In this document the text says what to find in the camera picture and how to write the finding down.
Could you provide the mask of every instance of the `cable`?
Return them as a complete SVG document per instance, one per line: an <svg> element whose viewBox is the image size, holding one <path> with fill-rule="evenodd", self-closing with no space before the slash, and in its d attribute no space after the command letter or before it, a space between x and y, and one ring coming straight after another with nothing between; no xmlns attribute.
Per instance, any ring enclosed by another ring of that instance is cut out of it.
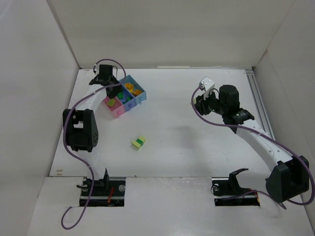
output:
<svg viewBox="0 0 315 236"><path fill-rule="evenodd" d="M219 92L219 90L217 90L216 88L212 88L211 90L210 90L210 92L209 93L211 93L211 91L212 90L215 90L215 91L217 91L218 92L218 95L220 95L220 92Z"/></svg>
<svg viewBox="0 0 315 236"><path fill-rule="evenodd" d="M293 203L293 204L296 204L296 205L300 205L300 206L306 206L306 205L309 205L313 202L314 200L314 197L315 197L315 183L314 183L314 179L313 179L313 176L312 176L312 173L310 171L310 169L307 167L307 165L304 163L304 161L294 152L292 151L291 149L289 149L288 147L286 147L285 145L281 144L280 142L276 141L276 140L273 140L272 138L268 137L267 135L264 135L264 134L261 134L259 131L256 131L254 129L251 129L251 128L248 128L248 127L244 127L244 126L240 126L240 125L234 125L234 124L218 124L218 123L213 123L211 121L208 121L206 120L204 117L201 116L201 114L199 114L199 112L197 111L196 107L195 107L195 104L193 102L193 98L195 97L197 91L200 89L200 87L198 87L193 93L192 93L192 96L191 96L191 106L193 108L193 110L195 111L195 113L197 114L197 116L202 119L204 122L208 123L208 124L211 124L211 125L215 125L215 126L221 126L221 127L229 127L229 128L240 128L240 129L245 129L245 130L248 130L248 131L251 131L255 134L259 134L261 137L264 137L265 139L273 142L274 144L282 147L283 149L285 149L286 151L290 152L293 157L295 159L297 159L301 165L305 168L305 170L307 171L308 175L309 175L309 178L310 178L310 181L311 181L311 187L312 187L312 194L311 194L311 197L310 199L305 202L305 203L298 203L298 202L295 202L295 201L292 201L292 200L288 200L288 202L290 203Z"/></svg>
<svg viewBox="0 0 315 236"><path fill-rule="evenodd" d="M107 198L108 206L109 206L110 202L112 201L113 193L114 193L114 187L111 187L111 189L110 189L110 195L109 195L108 198Z"/></svg>
<svg viewBox="0 0 315 236"><path fill-rule="evenodd" d="M241 194L241 195L236 196L236 197L221 198L220 200L238 199L238 198L240 198L240 197L244 197L244 196L246 196L246 195L248 195L248 194L251 194L251 193L262 193L262 194L266 195L268 198L270 198L272 201L274 201L275 203L277 203L275 200L272 199L272 197L271 197L268 193L265 193L265 192L260 191L260 190L251 190L251 191L249 191L249 192L247 192L247 193ZM284 210L286 210L286 207L285 207L285 205L284 205L283 203L277 203L277 204L278 204L279 206L281 206Z"/></svg>
<svg viewBox="0 0 315 236"><path fill-rule="evenodd" d="M69 150L69 148L68 148L68 146L67 146L67 144L66 144L66 132L65 132L65 130L67 130L67 126L68 126L68 123L69 123L69 120L70 120L70 116L71 116L72 112L74 111L74 109L75 109L81 102L85 101L85 100L88 99L89 97L92 97L92 96L95 95L97 92L101 91L102 89L110 88L110 87L115 87L115 86L119 86L119 85L124 84L124 83L125 83L125 79L126 79L126 71L125 71L124 67L123 67L119 62L117 62L117 61L115 61L115 60L113 60L113 59L102 59L102 60L99 60L96 64L98 64L99 62L104 61L104 60L108 60L108 61L115 62L115 63L117 63L117 64L122 68L122 70L124 71L124 76L125 76L123 82L122 82L122 83L115 84L115 85L103 86L103 87L97 89L95 92L93 92L93 93L91 93L91 94L85 96L84 98L81 98L81 99L80 99L77 103L75 103L75 104L73 105L73 107L70 109L70 111L69 111L69 113L68 113L68 115L67 115L67 118L65 119L65 122L64 122L64 127L63 127L63 146L64 146L65 150L66 150L71 156L73 156L75 159L77 159L77 160L79 160L79 161L82 161L82 162L89 168L89 170L90 170L90 172L91 172L91 176L92 176L91 189L90 189L90 192L89 192L88 199L87 199L87 201L86 201L86 203L85 203L85 205L84 205L84 208L83 208L83 210L82 210L82 213L81 213L79 219L77 220L77 222L74 223L74 225L72 225L72 226L70 226L70 227L66 227L66 226L64 225L64 223L63 223L63 219L64 219L65 215L67 214L67 212L68 212L72 207L69 207L69 208L64 212L64 214L63 214L63 216L62 216L62 218L61 218L61 226L62 226L65 230L71 230L71 229L73 229L74 227L76 227L77 224L79 224L79 222L80 222L80 220L82 219L83 214L84 214L84 212L85 212L85 210L86 210L86 208L87 208L87 206L88 206L88 204L89 204L89 201L90 201L90 198L91 198L91 195L92 195L92 192L93 192L94 180L95 180L95 179L94 179L94 172L93 172L93 169L92 169L92 167L89 165L89 163L88 163L87 161L85 161L84 159L80 158L79 156L73 154L73 153Z"/></svg>
<svg viewBox="0 0 315 236"><path fill-rule="evenodd" d="M115 65L113 66L113 68L114 68L114 67L116 68L116 79L117 79L118 68L117 68L117 66L115 66Z"/></svg>

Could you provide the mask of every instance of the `white floor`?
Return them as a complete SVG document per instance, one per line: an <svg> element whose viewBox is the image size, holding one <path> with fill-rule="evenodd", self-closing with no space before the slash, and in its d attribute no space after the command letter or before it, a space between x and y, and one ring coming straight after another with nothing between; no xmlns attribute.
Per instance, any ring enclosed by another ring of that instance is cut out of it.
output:
<svg viewBox="0 0 315 236"><path fill-rule="evenodd" d="M63 230L61 217L69 206L75 208L65 218L66 225L72 225L81 213L76 185L89 173L66 154L60 141L28 236L313 235L302 206L286 203L285 211L261 195L261 207L214 205L210 177L226 177L246 167L252 177L240 174L239 180L246 183L241 186L264 190L264 178L269 174L245 141L228 128L202 122L189 104L199 81L208 76L217 88L235 85L241 107L258 117L244 70L134 69L127 74L147 91L148 99L118 119L112 119L101 105L95 114L98 146L92 153L81 153L97 167L99 176L107 168L112 177L132 177L126 182L125 206L90 207L76 228ZM70 105L85 94L92 77L91 71L80 70ZM207 118L222 122L216 114ZM136 151L130 141L139 135L147 142Z"/></svg>
<svg viewBox="0 0 315 236"><path fill-rule="evenodd" d="M113 177L227 176L243 167L254 173L269 172L244 140L229 128L204 123L190 106L192 92L208 76L218 89L235 85L241 107L258 119L244 70L131 69L127 74L147 91L148 99L118 119L112 119L103 104L99 106L95 114L98 146L80 155L100 177L104 168ZM92 71L79 71L70 106L83 97L92 78ZM222 123L217 114L207 118ZM140 135L147 141L136 151L130 142ZM89 176L89 170L65 152L60 139L50 176Z"/></svg>

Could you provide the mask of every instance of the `white cardboard wall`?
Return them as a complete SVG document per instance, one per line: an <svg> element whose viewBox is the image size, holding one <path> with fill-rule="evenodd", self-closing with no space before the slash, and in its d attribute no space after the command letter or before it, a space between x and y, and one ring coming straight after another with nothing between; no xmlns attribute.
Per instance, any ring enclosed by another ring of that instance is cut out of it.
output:
<svg viewBox="0 0 315 236"><path fill-rule="evenodd" d="M0 235L24 236L78 66L45 0L0 1Z"/></svg>
<svg viewBox="0 0 315 236"><path fill-rule="evenodd" d="M308 158L315 176L314 42L314 1L296 0L255 74L277 140ZM314 228L315 203L306 209Z"/></svg>
<svg viewBox="0 0 315 236"><path fill-rule="evenodd" d="M50 0L81 67L254 66L294 0Z"/></svg>

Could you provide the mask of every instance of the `red wire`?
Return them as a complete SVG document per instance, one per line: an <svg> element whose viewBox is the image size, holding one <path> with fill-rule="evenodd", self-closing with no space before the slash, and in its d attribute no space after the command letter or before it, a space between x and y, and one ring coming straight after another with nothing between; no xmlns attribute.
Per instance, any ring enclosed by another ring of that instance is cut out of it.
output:
<svg viewBox="0 0 315 236"><path fill-rule="evenodd" d="M110 189L110 195L108 196L108 198L107 198L107 202L108 202L108 207L109 207L109 204L110 204L110 202L111 202L111 200L112 200L112 196L113 196L113 193L114 193L114 187L111 187L111 189Z"/></svg>

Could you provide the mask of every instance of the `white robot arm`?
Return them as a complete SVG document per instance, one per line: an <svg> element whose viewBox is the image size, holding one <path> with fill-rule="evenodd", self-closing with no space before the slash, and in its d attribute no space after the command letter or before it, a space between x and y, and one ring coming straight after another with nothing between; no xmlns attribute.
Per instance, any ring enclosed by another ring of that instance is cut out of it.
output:
<svg viewBox="0 0 315 236"><path fill-rule="evenodd" d="M98 130L94 112L107 96L114 98L123 90L120 85L108 88L108 86L115 84L119 84L119 82L113 76L113 66L100 65L99 73L90 81L89 89L84 97L92 93L94 93L94 96L90 96L76 107L67 124L66 144L72 150L86 150L91 152L97 145ZM63 111L63 125L69 112L70 109ZM78 123L83 123L83 127L77 127Z"/></svg>
<svg viewBox="0 0 315 236"><path fill-rule="evenodd" d="M262 137L262 135L270 136L260 127L250 112L240 108L238 90L232 85L223 85L219 90L214 87L215 83L205 77L199 83L199 88L204 93L196 97L194 107L202 116L210 112L221 115L224 124L259 154L271 172L269 178L266 179L266 189L270 196L276 202L282 203L306 192L309 189L307 170L298 160L292 158L289 152ZM213 90L219 93L218 98ZM300 156L300 158L309 166L305 157Z"/></svg>

